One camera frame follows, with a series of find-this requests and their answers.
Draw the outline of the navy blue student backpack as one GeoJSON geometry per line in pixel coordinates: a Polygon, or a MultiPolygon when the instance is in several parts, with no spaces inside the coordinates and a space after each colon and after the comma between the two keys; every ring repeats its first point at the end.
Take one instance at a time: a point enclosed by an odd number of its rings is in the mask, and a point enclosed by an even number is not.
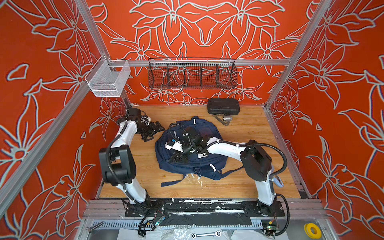
{"type": "Polygon", "coordinates": [[[219,154],[203,153],[208,139],[222,136],[217,127],[197,116],[190,120],[170,124],[155,143],[155,153],[159,168],[166,172],[195,174],[212,180],[221,180],[243,167],[223,172],[228,157],[219,154]]]}

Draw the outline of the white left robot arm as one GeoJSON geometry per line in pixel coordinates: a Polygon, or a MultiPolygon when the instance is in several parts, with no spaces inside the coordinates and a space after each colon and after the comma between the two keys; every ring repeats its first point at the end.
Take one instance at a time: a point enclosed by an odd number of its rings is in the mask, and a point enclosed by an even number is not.
{"type": "Polygon", "coordinates": [[[138,108],[130,108],[126,115],[118,120],[119,130],[110,144],[99,151],[103,181],[120,189],[128,197],[130,204],[146,210],[158,210],[163,201],[152,205],[147,191],[136,179],[137,167],[130,149],[135,135],[144,142],[154,139],[154,135],[165,128],[158,122],[152,122],[148,115],[138,108]]]}

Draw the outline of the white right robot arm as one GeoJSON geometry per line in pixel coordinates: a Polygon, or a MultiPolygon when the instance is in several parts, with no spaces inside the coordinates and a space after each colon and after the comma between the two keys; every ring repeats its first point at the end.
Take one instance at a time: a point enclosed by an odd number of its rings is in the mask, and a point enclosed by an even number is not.
{"type": "Polygon", "coordinates": [[[277,147],[250,140],[234,143],[212,135],[201,136],[193,128],[168,130],[170,139],[165,149],[171,152],[166,163],[171,169],[186,174],[196,174],[213,180],[220,180],[231,174],[222,172],[227,158],[242,163],[242,169],[255,181],[258,193],[258,212],[264,216],[275,213],[277,195],[273,182],[287,165],[287,157],[277,147]]]}

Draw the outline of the small metal cylinder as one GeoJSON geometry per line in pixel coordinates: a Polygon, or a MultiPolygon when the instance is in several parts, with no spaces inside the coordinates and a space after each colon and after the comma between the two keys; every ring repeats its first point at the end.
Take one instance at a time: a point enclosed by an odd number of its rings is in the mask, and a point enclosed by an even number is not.
{"type": "Polygon", "coordinates": [[[223,121],[224,122],[230,122],[233,120],[233,117],[232,116],[223,116],[223,121]]]}

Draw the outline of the black plastic tool case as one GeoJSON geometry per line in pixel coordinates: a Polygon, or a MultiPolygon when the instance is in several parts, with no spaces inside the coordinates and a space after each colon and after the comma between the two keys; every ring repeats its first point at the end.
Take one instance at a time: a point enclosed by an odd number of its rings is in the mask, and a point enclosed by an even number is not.
{"type": "Polygon", "coordinates": [[[236,99],[211,98],[208,100],[207,110],[211,115],[238,115],[240,104],[236,99]]]}

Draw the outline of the silver combination wrench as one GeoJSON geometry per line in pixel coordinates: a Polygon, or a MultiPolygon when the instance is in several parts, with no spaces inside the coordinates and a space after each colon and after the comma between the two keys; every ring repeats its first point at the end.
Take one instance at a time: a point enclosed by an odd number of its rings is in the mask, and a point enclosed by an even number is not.
{"type": "Polygon", "coordinates": [[[200,237],[220,237],[221,235],[222,235],[221,231],[216,231],[213,233],[203,233],[203,234],[192,233],[191,238],[196,239],[196,238],[200,238],[200,237]]]}

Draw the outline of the blue stapler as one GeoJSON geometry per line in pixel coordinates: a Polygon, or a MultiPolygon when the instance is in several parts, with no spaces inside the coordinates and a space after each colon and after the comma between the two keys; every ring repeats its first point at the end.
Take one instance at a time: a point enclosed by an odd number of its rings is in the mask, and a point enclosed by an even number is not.
{"type": "Polygon", "coordinates": [[[281,178],[279,176],[275,176],[273,178],[273,182],[279,188],[283,188],[284,187],[284,183],[283,183],[283,181],[281,180],[281,178]]]}

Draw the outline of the yellow tape roll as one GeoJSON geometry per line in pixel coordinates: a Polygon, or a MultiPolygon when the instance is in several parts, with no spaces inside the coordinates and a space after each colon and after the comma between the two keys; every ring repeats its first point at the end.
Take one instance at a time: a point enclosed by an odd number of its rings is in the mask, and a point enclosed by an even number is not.
{"type": "Polygon", "coordinates": [[[322,232],[320,228],[314,223],[307,223],[304,225],[304,230],[306,235],[311,239],[320,239],[322,237],[322,232]]]}

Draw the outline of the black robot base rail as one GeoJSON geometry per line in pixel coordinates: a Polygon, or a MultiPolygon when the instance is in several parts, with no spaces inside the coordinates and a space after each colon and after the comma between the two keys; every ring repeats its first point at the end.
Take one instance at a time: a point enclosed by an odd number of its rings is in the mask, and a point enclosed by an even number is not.
{"type": "Polygon", "coordinates": [[[286,214],[281,202],[275,200],[266,206],[258,200],[241,199],[157,199],[152,208],[160,203],[156,210],[150,210],[150,217],[169,217],[171,214],[245,214],[247,217],[284,217],[286,214]]]}

